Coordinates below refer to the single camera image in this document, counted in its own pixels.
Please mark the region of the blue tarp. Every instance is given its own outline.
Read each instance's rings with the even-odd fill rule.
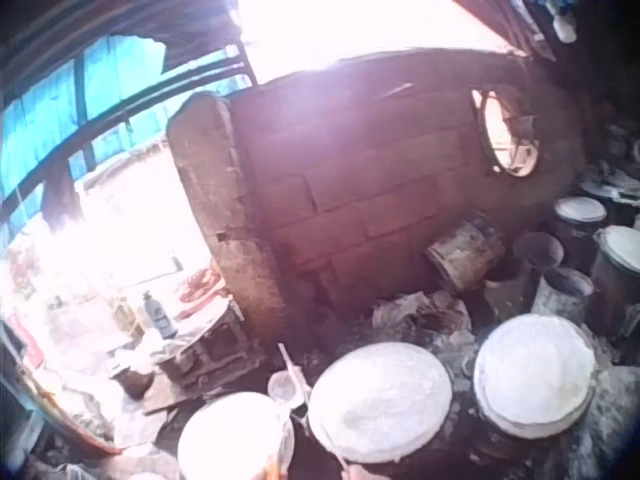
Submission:
[[[84,52],[85,101],[88,119],[95,118],[140,90],[197,65],[229,55],[229,47],[189,62],[179,69],[162,72],[165,46],[138,37],[106,37]],[[243,76],[221,80],[197,89],[227,95],[248,86]],[[135,115],[129,125],[120,124],[92,142],[96,161],[109,158],[142,144],[164,131],[167,120],[191,93],[187,92]],[[73,61],[11,103],[2,114],[2,150],[0,152],[0,194],[11,193],[27,174],[51,150],[78,128]],[[82,152],[69,160],[74,179],[87,173]],[[40,211],[42,186],[38,187],[2,227],[2,249]]]

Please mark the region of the concrete block wall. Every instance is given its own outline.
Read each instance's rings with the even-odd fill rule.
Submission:
[[[525,179],[496,174],[473,88],[511,84],[554,125]],[[434,285],[422,251],[480,209],[516,230],[584,164],[573,102],[500,54],[420,50],[291,75],[231,100],[240,162],[279,270],[320,286],[343,318],[379,297]]]

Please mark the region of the bottle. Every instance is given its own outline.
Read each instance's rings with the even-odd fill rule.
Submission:
[[[151,293],[144,292],[144,309],[151,319],[153,326],[160,332],[164,340],[173,338],[178,334],[176,324],[169,318],[167,312],[162,308],[162,304],[151,296]]]

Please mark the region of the metal lid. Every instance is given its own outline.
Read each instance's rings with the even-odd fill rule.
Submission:
[[[521,315],[500,325],[483,344],[474,391],[484,415],[501,430],[544,438],[582,415],[595,370],[594,352],[571,322]]]
[[[640,273],[640,231],[612,225],[602,231],[600,246],[614,261]]]
[[[607,216],[604,206],[588,197],[567,197],[556,202],[556,213],[571,222],[599,222]]]
[[[378,343],[331,365],[309,402],[318,441],[359,463],[399,460],[426,445],[449,412],[451,380],[440,361],[407,343]]]
[[[283,436],[280,410],[266,395],[235,393],[191,417],[178,443],[178,462],[187,480],[251,480],[278,451]],[[294,449],[293,426],[286,420],[282,463]]]

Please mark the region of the brick pillar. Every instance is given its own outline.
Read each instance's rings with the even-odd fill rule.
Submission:
[[[196,222],[253,331],[267,342],[288,308],[271,249],[257,236],[227,104],[192,95],[167,124],[167,138]]]

